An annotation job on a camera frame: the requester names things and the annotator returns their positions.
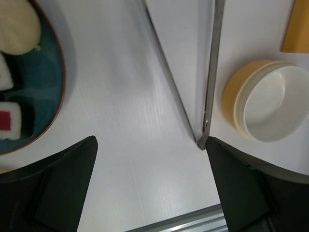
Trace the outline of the sushi roll red centre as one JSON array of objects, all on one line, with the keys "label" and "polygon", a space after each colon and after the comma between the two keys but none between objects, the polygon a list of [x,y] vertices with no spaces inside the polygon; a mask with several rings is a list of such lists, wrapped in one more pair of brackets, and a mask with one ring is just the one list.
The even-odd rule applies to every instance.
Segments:
[{"label": "sushi roll red centre", "polygon": [[34,131],[34,109],[24,102],[0,102],[0,139],[20,140]]}]

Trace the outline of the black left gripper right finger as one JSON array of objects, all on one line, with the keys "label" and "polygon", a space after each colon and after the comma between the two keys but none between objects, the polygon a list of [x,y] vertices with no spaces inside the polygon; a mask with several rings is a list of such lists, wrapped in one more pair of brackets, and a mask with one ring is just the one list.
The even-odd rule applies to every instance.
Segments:
[{"label": "black left gripper right finger", "polygon": [[309,177],[209,137],[205,147],[230,232],[307,232]]}]

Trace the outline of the sushi roll cucumber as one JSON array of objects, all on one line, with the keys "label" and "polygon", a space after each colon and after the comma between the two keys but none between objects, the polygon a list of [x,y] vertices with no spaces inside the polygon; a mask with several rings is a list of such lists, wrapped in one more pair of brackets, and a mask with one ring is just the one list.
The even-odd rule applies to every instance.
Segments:
[{"label": "sushi roll cucumber", "polygon": [[14,87],[14,81],[4,55],[0,53],[0,91],[7,91]]}]

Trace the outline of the steamed bun swirl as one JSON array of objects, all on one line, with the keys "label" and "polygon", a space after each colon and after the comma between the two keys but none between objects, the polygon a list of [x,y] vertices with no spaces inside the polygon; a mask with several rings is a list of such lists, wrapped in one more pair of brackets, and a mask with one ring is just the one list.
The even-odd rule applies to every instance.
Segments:
[{"label": "steamed bun swirl", "polygon": [[22,55],[37,47],[41,40],[41,23],[27,0],[0,2],[0,51]]}]

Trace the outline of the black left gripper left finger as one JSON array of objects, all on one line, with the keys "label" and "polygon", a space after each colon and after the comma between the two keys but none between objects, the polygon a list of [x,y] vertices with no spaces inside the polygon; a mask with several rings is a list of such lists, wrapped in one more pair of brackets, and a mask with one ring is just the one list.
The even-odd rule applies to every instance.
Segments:
[{"label": "black left gripper left finger", "polygon": [[95,136],[0,175],[2,232],[75,232],[98,151]]}]

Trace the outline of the yellow round lunch box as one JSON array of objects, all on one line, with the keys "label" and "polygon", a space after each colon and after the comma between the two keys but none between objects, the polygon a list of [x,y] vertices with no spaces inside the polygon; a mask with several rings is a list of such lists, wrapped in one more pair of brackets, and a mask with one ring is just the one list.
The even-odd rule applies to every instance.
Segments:
[{"label": "yellow round lunch box", "polygon": [[309,116],[309,72],[281,60],[259,60],[237,70],[222,94],[227,122],[245,138],[275,142]]}]

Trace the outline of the metal serving tongs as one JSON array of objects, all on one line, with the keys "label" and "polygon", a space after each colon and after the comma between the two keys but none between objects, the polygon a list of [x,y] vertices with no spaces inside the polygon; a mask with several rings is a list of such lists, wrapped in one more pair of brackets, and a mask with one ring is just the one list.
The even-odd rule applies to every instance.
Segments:
[{"label": "metal serving tongs", "polygon": [[140,8],[185,129],[205,150],[225,1],[142,0]]}]

